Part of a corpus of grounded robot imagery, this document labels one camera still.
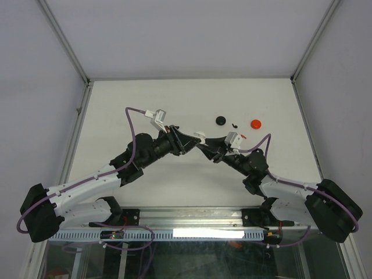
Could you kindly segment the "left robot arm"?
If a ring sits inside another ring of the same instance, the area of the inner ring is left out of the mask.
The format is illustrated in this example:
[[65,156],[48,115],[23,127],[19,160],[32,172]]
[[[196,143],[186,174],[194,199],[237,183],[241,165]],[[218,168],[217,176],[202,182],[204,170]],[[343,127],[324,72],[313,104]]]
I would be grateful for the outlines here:
[[87,199],[134,182],[144,168],[168,154],[185,155],[203,143],[204,135],[186,135],[174,125],[160,130],[155,139],[146,133],[137,134],[122,154],[86,178],[49,188],[41,183],[32,186],[21,205],[17,230],[37,243],[65,227],[91,223],[116,226],[122,211],[114,197],[91,203]]

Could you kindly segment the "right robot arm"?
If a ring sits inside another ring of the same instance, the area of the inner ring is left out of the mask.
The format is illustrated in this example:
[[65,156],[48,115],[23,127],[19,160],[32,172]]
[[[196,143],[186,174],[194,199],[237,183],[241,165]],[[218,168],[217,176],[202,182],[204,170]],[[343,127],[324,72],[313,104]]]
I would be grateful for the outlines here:
[[223,162],[243,174],[243,184],[249,193],[264,198],[260,219],[264,224],[292,221],[315,226],[329,239],[343,243],[349,234],[359,230],[362,209],[333,180],[305,183],[275,176],[267,164],[271,135],[256,146],[243,150],[227,138],[208,138],[198,148],[213,163]]

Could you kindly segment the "white earbud charging case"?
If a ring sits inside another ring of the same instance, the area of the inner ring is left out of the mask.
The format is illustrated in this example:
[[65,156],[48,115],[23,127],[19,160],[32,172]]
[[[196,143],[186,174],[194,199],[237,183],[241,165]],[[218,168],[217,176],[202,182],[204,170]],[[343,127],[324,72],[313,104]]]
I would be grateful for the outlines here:
[[206,144],[206,135],[205,135],[204,132],[202,132],[202,131],[194,132],[194,136],[201,140],[202,145]]

